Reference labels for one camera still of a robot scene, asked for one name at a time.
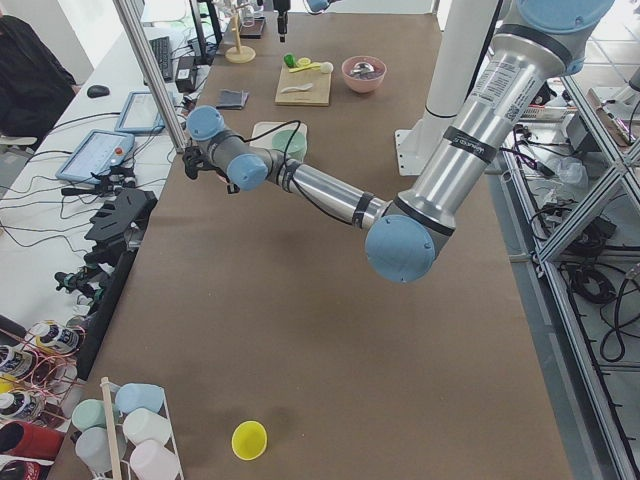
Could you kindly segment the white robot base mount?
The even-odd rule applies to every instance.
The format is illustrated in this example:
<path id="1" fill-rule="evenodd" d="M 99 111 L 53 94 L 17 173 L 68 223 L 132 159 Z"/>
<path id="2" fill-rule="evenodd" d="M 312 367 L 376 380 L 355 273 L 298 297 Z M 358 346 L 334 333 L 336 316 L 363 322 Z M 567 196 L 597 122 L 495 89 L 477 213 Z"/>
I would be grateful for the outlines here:
<path id="1" fill-rule="evenodd" d="M 424 113 L 410 130 L 396 130 L 396 157 L 402 176 L 419 175 L 444 130 L 457 116 L 469 86 L 471 61 L 464 52 L 468 1 L 453 1 L 425 101 Z"/>

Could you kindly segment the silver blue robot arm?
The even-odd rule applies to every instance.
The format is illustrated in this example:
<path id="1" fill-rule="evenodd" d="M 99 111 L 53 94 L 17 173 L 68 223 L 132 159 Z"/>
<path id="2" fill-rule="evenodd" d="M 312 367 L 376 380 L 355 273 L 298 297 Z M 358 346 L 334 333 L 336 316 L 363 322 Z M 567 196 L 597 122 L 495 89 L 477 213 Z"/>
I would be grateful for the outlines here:
<path id="1" fill-rule="evenodd" d="M 452 4 L 438 56 L 448 73 L 461 58 L 454 38 L 492 46 L 483 72 L 464 72 L 454 92 L 460 103 L 452 123 L 413 186 L 391 201 L 357 189 L 286 150 L 252 147 L 229 129 L 211 106 L 195 108 L 186 126 L 192 146 L 183 157 L 186 175 L 213 170 L 240 191 L 272 182 L 325 215 L 366 229 L 369 264 L 382 277 L 407 283 L 423 277 L 455 231 L 455 213 L 543 83 L 578 73 L 585 46 L 608 1 L 477 1 Z"/>

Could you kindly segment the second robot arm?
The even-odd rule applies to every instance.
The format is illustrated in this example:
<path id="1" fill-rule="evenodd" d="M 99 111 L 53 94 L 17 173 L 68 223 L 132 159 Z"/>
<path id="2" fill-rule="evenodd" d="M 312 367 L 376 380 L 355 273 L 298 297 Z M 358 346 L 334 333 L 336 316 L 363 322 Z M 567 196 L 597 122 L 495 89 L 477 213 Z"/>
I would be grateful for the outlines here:
<path id="1" fill-rule="evenodd" d="M 329 7 L 337 3 L 338 0 L 312 0 L 303 1 L 304 11 L 308 15 L 316 16 L 323 14 Z M 291 11 L 290 0 L 273 0 L 273 10 L 276 13 L 277 19 L 277 32 L 279 41 L 281 43 L 286 42 L 286 35 L 288 33 L 288 17 Z"/>

